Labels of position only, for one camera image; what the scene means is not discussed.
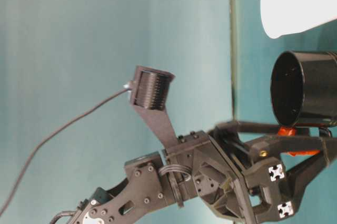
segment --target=bolt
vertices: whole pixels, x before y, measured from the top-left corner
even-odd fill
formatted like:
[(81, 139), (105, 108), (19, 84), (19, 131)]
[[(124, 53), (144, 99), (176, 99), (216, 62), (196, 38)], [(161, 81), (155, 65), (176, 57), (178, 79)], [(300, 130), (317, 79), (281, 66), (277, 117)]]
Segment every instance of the bolt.
[(265, 150), (261, 150), (260, 157), (266, 157), (268, 155), (268, 152)]

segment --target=white lamp shade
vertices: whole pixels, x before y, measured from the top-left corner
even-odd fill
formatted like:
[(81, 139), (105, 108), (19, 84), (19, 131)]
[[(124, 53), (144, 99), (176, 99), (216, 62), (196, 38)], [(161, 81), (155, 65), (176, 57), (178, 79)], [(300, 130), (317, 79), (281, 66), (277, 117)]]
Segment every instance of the white lamp shade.
[(270, 38), (294, 34), (337, 19), (337, 0), (261, 0), (262, 25)]

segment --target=teal backdrop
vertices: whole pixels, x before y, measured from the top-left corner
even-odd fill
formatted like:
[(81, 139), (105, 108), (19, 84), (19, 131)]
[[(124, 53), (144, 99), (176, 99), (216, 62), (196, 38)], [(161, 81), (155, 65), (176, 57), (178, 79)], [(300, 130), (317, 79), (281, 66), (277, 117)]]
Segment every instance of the teal backdrop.
[[(304, 33), (270, 39), (262, 27), (260, 0), (232, 0), (232, 13), (235, 117), (275, 123), (269, 88), (277, 57), (285, 50), (336, 51), (337, 22)], [(284, 160), (286, 167), (290, 168), (301, 158), (284, 156)], [(335, 223), (336, 180), (337, 164), (333, 164), (308, 186), (299, 213), (283, 223)]]
[[(0, 0), (0, 203), (36, 144), (120, 90), (136, 65), (176, 75), (177, 134), (231, 119), (229, 2)], [(0, 223), (48, 223), (124, 179), (125, 161), (161, 149), (118, 97), (40, 150)], [(199, 199), (185, 205), (138, 223), (226, 223)]]

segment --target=black cylindrical cup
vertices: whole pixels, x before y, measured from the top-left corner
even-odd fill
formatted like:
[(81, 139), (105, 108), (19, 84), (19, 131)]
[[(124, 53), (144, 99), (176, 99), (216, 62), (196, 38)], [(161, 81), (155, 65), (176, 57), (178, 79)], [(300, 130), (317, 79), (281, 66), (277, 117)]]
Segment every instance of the black cylindrical cup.
[(274, 115), (285, 127), (337, 125), (337, 54), (284, 52), (271, 78)]

